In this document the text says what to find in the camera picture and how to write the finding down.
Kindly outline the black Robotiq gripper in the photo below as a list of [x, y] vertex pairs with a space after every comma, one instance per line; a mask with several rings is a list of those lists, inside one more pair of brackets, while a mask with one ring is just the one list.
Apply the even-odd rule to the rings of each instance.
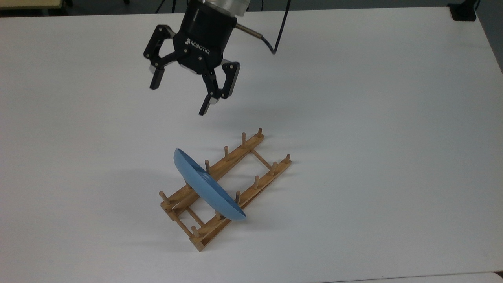
[[[240, 63], [234, 61], [222, 64], [225, 73], [222, 88], [218, 87], [214, 68], [221, 64], [223, 52], [236, 24], [237, 18], [221, 12], [219, 7], [202, 0], [191, 0], [178, 33], [168, 25], [158, 25], [145, 47], [143, 55], [150, 61], [150, 69], [153, 71], [149, 88], [159, 88], [165, 66], [177, 60], [181, 66], [203, 78], [207, 95], [199, 115], [205, 115], [210, 104], [230, 97], [240, 71]], [[160, 56], [162, 45], [167, 39], [173, 39], [174, 51]]]

